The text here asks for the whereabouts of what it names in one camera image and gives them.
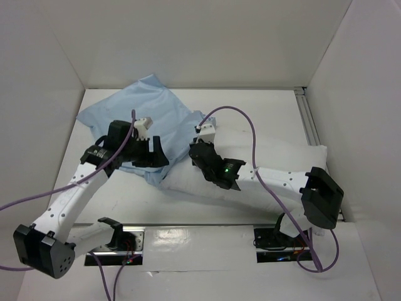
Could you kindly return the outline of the white pillow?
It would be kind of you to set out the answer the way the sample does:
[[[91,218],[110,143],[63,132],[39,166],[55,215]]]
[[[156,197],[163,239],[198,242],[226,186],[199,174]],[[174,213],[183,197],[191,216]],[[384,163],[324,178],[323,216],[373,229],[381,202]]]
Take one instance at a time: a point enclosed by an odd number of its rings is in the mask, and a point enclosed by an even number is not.
[[[244,130],[226,126],[216,129],[215,150],[223,158],[252,163],[253,135]],[[256,164],[287,172],[308,172],[312,167],[326,167],[328,149],[325,145],[290,144],[282,140],[257,135]],[[180,191],[193,196],[217,199],[219,202],[241,204],[271,214],[283,212],[274,198],[260,185],[255,192],[225,190],[204,179],[199,168],[192,165],[189,156],[176,163],[160,183],[164,190]]]

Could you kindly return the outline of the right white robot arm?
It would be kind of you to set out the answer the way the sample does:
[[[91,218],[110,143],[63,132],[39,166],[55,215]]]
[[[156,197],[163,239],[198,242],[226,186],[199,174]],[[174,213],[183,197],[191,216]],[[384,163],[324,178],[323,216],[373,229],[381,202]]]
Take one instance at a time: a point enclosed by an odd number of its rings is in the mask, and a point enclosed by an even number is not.
[[[251,192],[264,191],[267,186],[274,199],[300,203],[300,208],[285,209],[276,223],[273,238],[281,246],[289,245],[300,231],[313,226],[324,230],[336,228],[344,192],[320,167],[312,167],[309,172],[253,167],[239,159],[223,159],[213,143],[202,140],[191,143],[189,157],[205,180],[221,189]]]

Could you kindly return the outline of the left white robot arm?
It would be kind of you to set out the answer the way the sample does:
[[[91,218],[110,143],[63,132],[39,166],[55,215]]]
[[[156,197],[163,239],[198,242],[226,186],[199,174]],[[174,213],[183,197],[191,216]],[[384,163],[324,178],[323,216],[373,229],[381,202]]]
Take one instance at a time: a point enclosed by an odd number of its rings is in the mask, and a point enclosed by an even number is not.
[[[76,235],[71,229],[93,195],[123,163],[135,167],[169,165],[160,137],[148,138],[152,119],[145,117],[133,123],[114,120],[107,135],[89,147],[80,159],[69,188],[59,194],[51,206],[31,225],[19,225],[13,233],[21,263],[52,278],[63,277],[75,258],[106,246],[109,250],[135,243],[134,235],[111,218],[98,219]]]

